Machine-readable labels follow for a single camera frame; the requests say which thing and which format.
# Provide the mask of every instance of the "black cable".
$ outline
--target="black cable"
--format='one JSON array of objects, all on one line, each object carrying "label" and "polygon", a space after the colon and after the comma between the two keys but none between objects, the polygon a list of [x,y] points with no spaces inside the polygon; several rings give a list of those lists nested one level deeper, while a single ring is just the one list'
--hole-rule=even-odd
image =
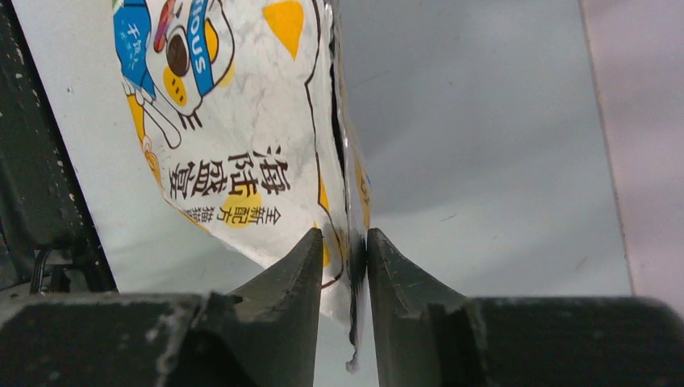
[{"label": "black cable", "polygon": [[45,265],[48,262],[51,252],[51,248],[46,248],[38,252],[38,256],[35,258],[35,265],[33,266],[33,275],[31,276],[31,289],[29,290],[29,294],[40,294],[40,288],[43,287]]},{"label": "black cable", "polygon": [[50,276],[50,285],[48,286],[47,293],[71,293],[69,291],[69,285],[71,280],[65,274],[65,270],[68,266],[55,266],[52,270],[52,275]]}]

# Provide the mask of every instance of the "cartoon character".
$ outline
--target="cartoon character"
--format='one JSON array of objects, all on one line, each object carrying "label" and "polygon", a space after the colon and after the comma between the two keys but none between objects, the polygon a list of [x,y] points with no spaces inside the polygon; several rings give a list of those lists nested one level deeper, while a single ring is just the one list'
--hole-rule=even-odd
[{"label": "cartoon character", "polygon": [[231,69],[231,26],[221,0],[120,0],[114,28],[140,144],[158,175],[158,162],[146,145],[147,130],[158,128],[169,148],[176,149],[181,127],[202,127],[198,108]]}]

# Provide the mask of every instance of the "plastic packaging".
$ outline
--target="plastic packaging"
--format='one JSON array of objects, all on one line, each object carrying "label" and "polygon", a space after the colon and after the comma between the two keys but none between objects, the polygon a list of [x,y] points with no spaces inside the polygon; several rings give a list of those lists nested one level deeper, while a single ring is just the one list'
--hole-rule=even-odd
[{"label": "plastic packaging", "polygon": [[264,268],[320,228],[321,313],[356,349],[370,186],[344,109],[337,3],[115,0],[114,33],[164,200]]}]

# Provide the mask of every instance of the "pink wall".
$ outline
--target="pink wall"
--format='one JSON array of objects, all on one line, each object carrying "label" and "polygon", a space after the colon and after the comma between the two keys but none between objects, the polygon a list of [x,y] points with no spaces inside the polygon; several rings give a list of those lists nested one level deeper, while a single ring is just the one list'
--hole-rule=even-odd
[{"label": "pink wall", "polygon": [[684,2],[582,7],[634,290],[684,314]]}]

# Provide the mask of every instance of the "blue label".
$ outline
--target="blue label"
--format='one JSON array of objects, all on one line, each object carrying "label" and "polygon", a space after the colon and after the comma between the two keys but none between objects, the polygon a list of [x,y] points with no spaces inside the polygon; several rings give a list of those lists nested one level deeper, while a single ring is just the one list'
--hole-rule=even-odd
[{"label": "blue label", "polygon": [[145,0],[124,0],[114,14],[115,46],[121,72],[137,89],[155,98],[154,82],[145,62],[151,25]]},{"label": "blue label", "polygon": [[204,20],[206,3],[208,0],[193,0],[188,19],[188,45],[190,46],[190,66],[197,82],[199,95],[205,96],[214,87],[214,77],[211,75],[209,50],[204,35]]}]

